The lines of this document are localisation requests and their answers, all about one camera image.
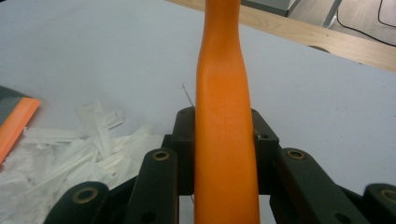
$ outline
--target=pile of white plastic strips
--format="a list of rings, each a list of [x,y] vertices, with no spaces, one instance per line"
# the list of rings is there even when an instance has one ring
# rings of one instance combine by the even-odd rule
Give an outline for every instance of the pile of white plastic strips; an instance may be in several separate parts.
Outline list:
[[[43,223],[51,207],[76,184],[100,181],[110,189],[136,176],[144,155],[163,135],[144,125],[134,134],[110,138],[125,120],[99,102],[78,108],[77,130],[29,128],[0,172],[0,223]]]

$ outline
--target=orange plastic tool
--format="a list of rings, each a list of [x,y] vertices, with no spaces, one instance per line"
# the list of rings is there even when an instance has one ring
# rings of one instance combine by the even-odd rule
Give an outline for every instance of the orange plastic tool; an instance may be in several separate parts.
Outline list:
[[[260,223],[239,0],[207,0],[197,68],[195,223]]]
[[[0,126],[0,164],[20,136],[26,123],[40,105],[37,99],[21,97]]]

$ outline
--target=wooden floor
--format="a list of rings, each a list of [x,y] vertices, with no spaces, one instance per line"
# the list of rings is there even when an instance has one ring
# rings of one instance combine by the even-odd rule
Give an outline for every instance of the wooden floor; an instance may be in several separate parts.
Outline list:
[[[289,18],[320,26],[332,2],[333,0],[301,0],[290,13]],[[344,25],[396,45],[396,28],[383,25],[377,20],[379,4],[380,0],[343,0],[339,7],[338,19]],[[396,1],[383,0],[381,21],[396,25]],[[342,27],[337,20],[330,29],[372,40],[370,37]]]

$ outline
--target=orange dustpan edge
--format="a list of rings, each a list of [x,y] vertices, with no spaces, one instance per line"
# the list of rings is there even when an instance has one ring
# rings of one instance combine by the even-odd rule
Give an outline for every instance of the orange dustpan edge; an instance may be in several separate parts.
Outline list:
[[[37,99],[22,97],[18,104],[0,127],[0,164],[3,163],[8,152],[21,135],[23,128],[33,116],[40,101]]]

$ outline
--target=orange object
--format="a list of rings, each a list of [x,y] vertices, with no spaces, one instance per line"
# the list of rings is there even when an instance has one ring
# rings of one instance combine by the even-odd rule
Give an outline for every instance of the orange object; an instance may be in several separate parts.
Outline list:
[[[37,99],[22,97],[0,126],[0,164],[40,105]]]
[[[207,0],[197,69],[195,223],[260,223],[239,0]]]

